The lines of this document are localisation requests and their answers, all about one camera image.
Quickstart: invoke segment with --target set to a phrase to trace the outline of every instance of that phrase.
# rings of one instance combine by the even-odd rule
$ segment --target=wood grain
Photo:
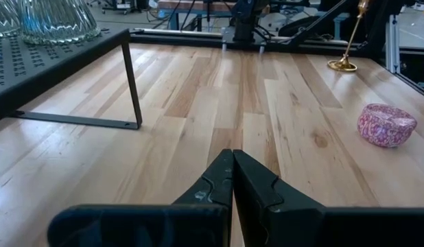
[[[328,206],[424,207],[424,97],[371,60],[131,45],[139,131],[0,121],[0,246],[46,246],[51,218],[81,203],[169,204],[223,148],[243,149]],[[399,148],[363,140],[363,107],[418,120]],[[40,112],[134,119],[116,49],[33,100]],[[244,246],[237,210],[232,246]]]

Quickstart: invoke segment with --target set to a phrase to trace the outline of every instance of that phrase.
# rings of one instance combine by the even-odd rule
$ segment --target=gold candle holder
[[[368,9],[368,5],[369,5],[369,0],[361,0],[358,3],[359,14],[357,16],[357,23],[355,24],[354,31],[352,32],[351,39],[349,40],[349,43],[348,43],[348,47],[346,48],[346,51],[344,52],[342,59],[332,60],[328,62],[328,67],[330,67],[331,69],[334,69],[336,71],[341,71],[341,72],[354,72],[357,70],[357,65],[349,62],[349,59],[348,59],[349,50],[351,49],[352,40],[354,39],[358,25],[360,24],[360,21],[362,20],[364,13]]]

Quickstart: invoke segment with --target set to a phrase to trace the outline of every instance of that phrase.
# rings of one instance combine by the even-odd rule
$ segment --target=black cable
[[[183,21],[183,24],[182,24],[182,26],[180,27],[180,31],[181,30],[183,30],[183,26],[185,26],[185,23],[186,23],[186,20],[187,20],[187,17],[189,16],[189,14],[191,13],[191,10],[192,10],[192,8],[193,8],[193,4],[196,2],[196,0],[192,0],[192,3],[191,3],[191,7],[189,7],[189,10],[187,11],[187,14],[186,14],[186,16],[185,16],[185,19],[184,19],[184,21]]]
[[[269,43],[270,42],[270,40],[271,39],[268,39],[268,38],[266,38],[258,29],[256,29],[256,28],[254,28],[254,30],[253,30],[255,33],[257,33],[258,35],[260,35],[260,37],[262,38],[262,39],[264,39],[264,41],[266,42],[266,43]]]
[[[149,11],[147,11],[147,12],[146,12],[146,19],[147,19],[147,20],[148,20],[148,22],[150,23],[150,22],[151,22],[151,20],[150,20],[150,18],[148,17],[148,12],[149,12]]]
[[[173,15],[174,15],[174,13],[176,12],[176,10],[178,9],[178,6],[180,5],[181,1],[182,1],[182,0],[178,0],[178,3],[177,3],[177,5],[176,5],[176,7],[172,10],[171,14],[170,14],[170,15],[169,15],[169,17],[168,17],[168,23],[166,23],[166,29],[167,29],[167,30],[169,29],[169,22],[171,21],[171,19],[172,19],[172,17],[173,17]]]
[[[151,8],[148,8],[148,11],[147,11],[147,16],[148,16],[148,13],[150,13],[151,14],[151,16],[152,17],[154,17],[156,20],[163,20],[163,19],[167,19],[168,18],[168,16],[169,15],[167,15],[167,16],[164,16],[164,17],[159,17],[159,16],[155,16],[151,11]]]
[[[211,27],[210,26],[210,24],[211,24],[211,1],[207,1],[206,17],[207,17],[207,31],[209,32],[210,31],[209,28]]]
[[[223,0],[220,0],[222,3],[224,3],[224,5],[226,5],[226,7],[228,8],[228,11],[232,14],[232,9],[231,7]]]
[[[268,35],[268,39],[269,40],[271,40],[272,39],[272,34],[265,28],[265,27],[263,27],[263,26],[261,26],[260,24],[258,24],[258,23],[255,23],[255,25],[257,26],[257,27],[259,27],[259,28],[261,28],[263,31],[265,31],[266,33],[267,33],[267,35]]]
[[[164,22],[166,22],[168,19],[162,20],[161,22],[157,23],[154,27],[151,27],[151,29],[156,29],[160,27]]]
[[[215,15],[212,15],[212,16],[210,16],[212,19],[221,19],[221,18],[231,18],[231,16],[215,16]],[[188,25],[186,26],[186,27],[189,27],[189,25],[192,25],[192,23],[194,22],[194,21],[197,21],[197,20],[199,20],[199,19],[205,19],[205,18],[207,18],[207,16],[202,16],[202,17],[196,17],[196,18],[193,18],[189,23],[188,23]]]

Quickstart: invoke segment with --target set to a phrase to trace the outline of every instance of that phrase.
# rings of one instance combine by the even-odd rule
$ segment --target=glass vase
[[[19,28],[19,18],[14,2],[0,0],[0,38],[18,34]]]
[[[83,0],[19,0],[19,10],[26,43],[77,43],[100,33]]]

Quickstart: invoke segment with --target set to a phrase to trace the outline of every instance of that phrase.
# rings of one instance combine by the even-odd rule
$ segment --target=wooden table
[[[42,246],[51,218],[82,203],[169,204],[223,148],[240,148],[327,206],[424,207],[424,97],[375,62],[357,73],[324,56],[131,45],[139,131],[0,121],[0,246]],[[114,50],[26,107],[132,119]],[[357,133],[369,103],[408,111],[399,148]],[[241,246],[234,212],[232,246]]]

